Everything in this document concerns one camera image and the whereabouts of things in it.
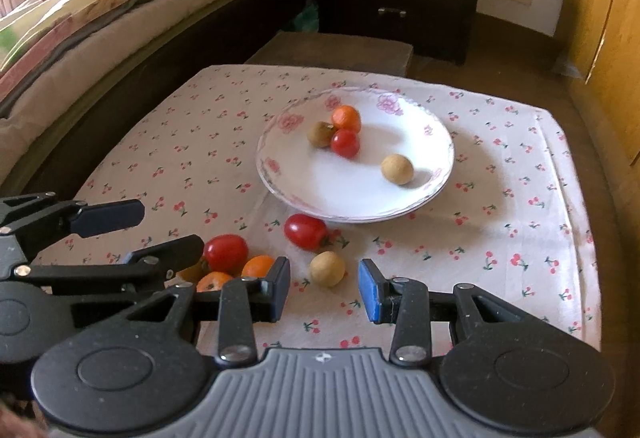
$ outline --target tablecloth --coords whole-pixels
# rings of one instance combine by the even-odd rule
[[[266,122],[287,103],[340,86],[416,100],[449,129],[456,161],[440,195],[419,210],[376,224],[330,225],[327,249],[343,256],[347,275],[328,290],[309,279],[314,255],[284,237],[293,211],[261,183],[255,149]],[[599,346],[594,244],[571,154],[551,114],[525,104],[377,74],[211,66],[141,120],[77,198],[139,198],[145,219],[95,238],[70,236],[37,261],[116,263],[171,238],[228,232],[241,234],[251,255],[287,256],[292,279],[283,317],[254,325],[261,349],[379,346],[387,353],[393,327],[367,320],[356,281],[361,258],[373,258],[387,277],[415,278],[431,291],[475,283]],[[210,323],[201,334],[203,352],[213,351],[216,329]],[[434,352],[446,353],[446,324],[433,323],[433,330]]]

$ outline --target silver handle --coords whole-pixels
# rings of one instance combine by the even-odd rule
[[[399,8],[386,8],[384,6],[381,6],[378,9],[378,13],[380,15],[398,14],[402,19],[404,19],[406,17],[406,10],[400,10]]]

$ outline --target gray gripper base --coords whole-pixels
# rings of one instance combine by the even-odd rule
[[[70,437],[54,430],[52,437]],[[498,438],[456,410],[419,370],[378,348],[274,348],[256,366],[226,370],[190,413],[145,438]],[[596,438],[587,429],[571,435]]]

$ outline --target plate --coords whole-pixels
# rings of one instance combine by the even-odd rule
[[[341,104],[360,112],[360,151],[352,160],[309,144],[306,132],[329,122]],[[405,186],[388,182],[380,164],[389,154],[414,164]],[[453,169],[447,128],[431,111],[398,92],[343,87],[292,101],[267,124],[256,165],[268,189],[291,207],[316,218],[370,223],[411,212],[431,200]]]

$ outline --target floor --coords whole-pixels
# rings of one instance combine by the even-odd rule
[[[629,416],[635,389],[624,383],[628,286],[616,212],[596,150],[568,95],[567,81],[550,71],[557,53],[550,38],[478,15],[465,65],[414,56],[408,76],[532,104],[549,110],[562,126],[596,242],[603,305],[602,352],[616,372],[616,394],[598,429],[607,438],[640,436],[631,428]]]

